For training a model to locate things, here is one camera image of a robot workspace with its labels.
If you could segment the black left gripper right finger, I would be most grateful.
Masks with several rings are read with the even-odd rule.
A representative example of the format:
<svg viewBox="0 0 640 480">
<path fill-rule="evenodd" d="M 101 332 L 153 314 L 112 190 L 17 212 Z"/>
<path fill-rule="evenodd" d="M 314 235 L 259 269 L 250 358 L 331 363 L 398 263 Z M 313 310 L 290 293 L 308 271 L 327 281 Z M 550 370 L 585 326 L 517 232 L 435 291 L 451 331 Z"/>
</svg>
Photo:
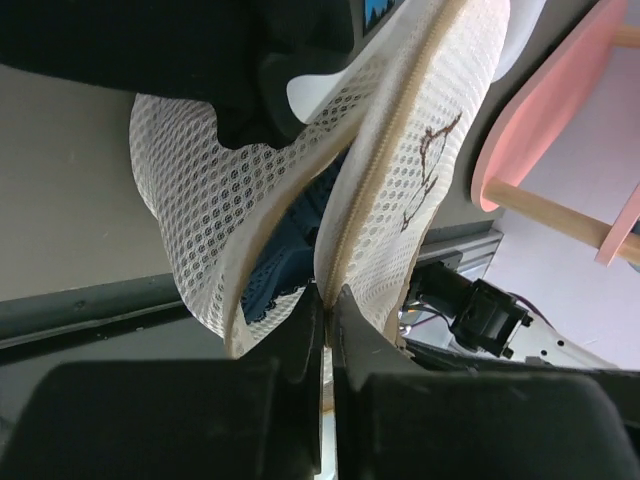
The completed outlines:
<svg viewBox="0 0 640 480">
<path fill-rule="evenodd" d="M 639 376 L 409 358 L 343 288 L 332 312 L 342 479 L 635 479 Z"/>
</svg>

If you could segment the pink two-tier side table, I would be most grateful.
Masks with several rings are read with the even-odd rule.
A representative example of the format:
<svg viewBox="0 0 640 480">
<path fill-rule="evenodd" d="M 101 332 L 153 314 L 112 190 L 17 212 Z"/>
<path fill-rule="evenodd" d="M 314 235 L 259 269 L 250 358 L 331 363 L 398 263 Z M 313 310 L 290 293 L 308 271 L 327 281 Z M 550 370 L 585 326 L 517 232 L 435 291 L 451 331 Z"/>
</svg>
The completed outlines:
<svg viewBox="0 0 640 480">
<path fill-rule="evenodd" d="M 539 195 L 520 184 L 580 111 L 616 47 L 636 49 L 638 28 L 624 24 L 625 1 L 598 2 L 504 107 L 479 154 L 471 199 L 485 212 L 515 211 L 596 249 L 596 261 L 638 264 L 639 194 L 632 193 L 613 224 Z"/>
</svg>

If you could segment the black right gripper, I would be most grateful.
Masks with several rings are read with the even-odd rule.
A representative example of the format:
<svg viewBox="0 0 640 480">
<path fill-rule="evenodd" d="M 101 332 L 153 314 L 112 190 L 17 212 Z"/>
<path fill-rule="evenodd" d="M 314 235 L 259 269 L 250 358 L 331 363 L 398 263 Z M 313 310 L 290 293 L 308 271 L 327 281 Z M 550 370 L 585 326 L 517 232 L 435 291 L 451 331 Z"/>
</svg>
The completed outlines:
<svg viewBox="0 0 640 480">
<path fill-rule="evenodd" d="M 5 1 L 1 61 L 31 73 L 210 104 L 231 149 L 305 129 L 288 83 L 344 68 L 359 1 Z"/>
</svg>

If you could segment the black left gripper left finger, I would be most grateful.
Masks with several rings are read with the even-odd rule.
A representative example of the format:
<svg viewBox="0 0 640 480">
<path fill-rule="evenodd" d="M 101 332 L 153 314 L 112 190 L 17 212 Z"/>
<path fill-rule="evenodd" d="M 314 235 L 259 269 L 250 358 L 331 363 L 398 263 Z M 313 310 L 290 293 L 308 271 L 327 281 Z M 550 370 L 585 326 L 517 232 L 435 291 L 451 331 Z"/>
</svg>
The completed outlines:
<svg viewBox="0 0 640 480">
<path fill-rule="evenodd" d="M 236 360 L 76 362 L 35 388 L 18 479 L 311 479 L 321 468 L 323 308 L 308 286 Z"/>
</svg>

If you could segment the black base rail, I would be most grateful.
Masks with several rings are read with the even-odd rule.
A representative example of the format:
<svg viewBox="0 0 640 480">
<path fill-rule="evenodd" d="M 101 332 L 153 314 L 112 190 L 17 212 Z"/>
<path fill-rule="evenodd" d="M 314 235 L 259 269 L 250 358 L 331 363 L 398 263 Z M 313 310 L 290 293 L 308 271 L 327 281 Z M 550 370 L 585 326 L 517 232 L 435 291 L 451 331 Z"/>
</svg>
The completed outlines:
<svg viewBox="0 0 640 480">
<path fill-rule="evenodd" d="M 170 274 L 1 303 L 1 365 L 48 356 L 218 359 L 222 340 L 183 304 Z"/>
</svg>

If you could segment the dark blue lace bra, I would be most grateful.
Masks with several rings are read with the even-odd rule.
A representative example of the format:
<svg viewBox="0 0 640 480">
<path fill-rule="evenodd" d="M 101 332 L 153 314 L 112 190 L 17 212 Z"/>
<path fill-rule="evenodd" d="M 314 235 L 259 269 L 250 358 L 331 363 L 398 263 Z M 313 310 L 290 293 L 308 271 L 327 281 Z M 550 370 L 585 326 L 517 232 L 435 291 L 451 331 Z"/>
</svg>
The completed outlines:
<svg viewBox="0 0 640 480">
<path fill-rule="evenodd" d="M 316 237 L 347 153 L 343 150 L 294 200 L 263 248 L 241 297 L 247 324 L 263 321 L 278 297 L 313 278 Z"/>
</svg>

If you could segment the white mesh laundry bag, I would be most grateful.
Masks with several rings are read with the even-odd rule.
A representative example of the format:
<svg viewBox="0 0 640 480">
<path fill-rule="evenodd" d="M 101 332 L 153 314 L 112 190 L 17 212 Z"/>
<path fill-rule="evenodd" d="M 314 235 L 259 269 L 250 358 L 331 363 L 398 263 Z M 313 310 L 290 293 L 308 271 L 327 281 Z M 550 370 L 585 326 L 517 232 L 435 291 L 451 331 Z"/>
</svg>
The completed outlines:
<svg viewBox="0 0 640 480">
<path fill-rule="evenodd" d="M 296 197 L 325 187 L 310 278 L 326 308 L 343 287 L 377 330 L 398 312 L 418 250 L 497 70 L 511 5 L 429 1 L 393 54 L 365 63 L 294 143 L 230 150 L 214 109 L 138 95 L 129 129 L 137 188 L 179 294 L 233 357 L 292 311 L 296 280 L 249 306 L 258 256 Z"/>
</svg>

